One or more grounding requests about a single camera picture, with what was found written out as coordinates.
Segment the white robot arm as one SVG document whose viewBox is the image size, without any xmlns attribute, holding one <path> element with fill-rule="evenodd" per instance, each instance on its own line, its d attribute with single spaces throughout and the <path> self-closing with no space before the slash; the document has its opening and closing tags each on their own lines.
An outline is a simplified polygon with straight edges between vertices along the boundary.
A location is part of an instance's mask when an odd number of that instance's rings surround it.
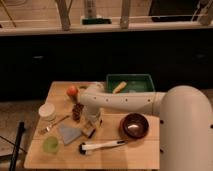
<svg viewBox="0 0 213 171">
<path fill-rule="evenodd" d="M 213 171 L 213 107 L 200 90 L 180 85 L 166 92 L 112 94 L 93 83 L 79 101 L 92 120 L 101 108 L 157 116 L 162 122 L 159 171 Z"/>
</svg>

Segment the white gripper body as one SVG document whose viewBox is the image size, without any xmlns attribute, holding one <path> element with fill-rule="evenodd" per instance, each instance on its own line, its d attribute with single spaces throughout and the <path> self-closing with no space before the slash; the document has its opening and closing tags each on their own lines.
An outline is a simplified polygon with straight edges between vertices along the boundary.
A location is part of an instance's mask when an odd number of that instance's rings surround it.
<svg viewBox="0 0 213 171">
<path fill-rule="evenodd" d="M 84 116 L 94 127 L 99 127 L 102 121 L 101 112 L 99 108 L 86 106 L 83 109 Z"/>
</svg>

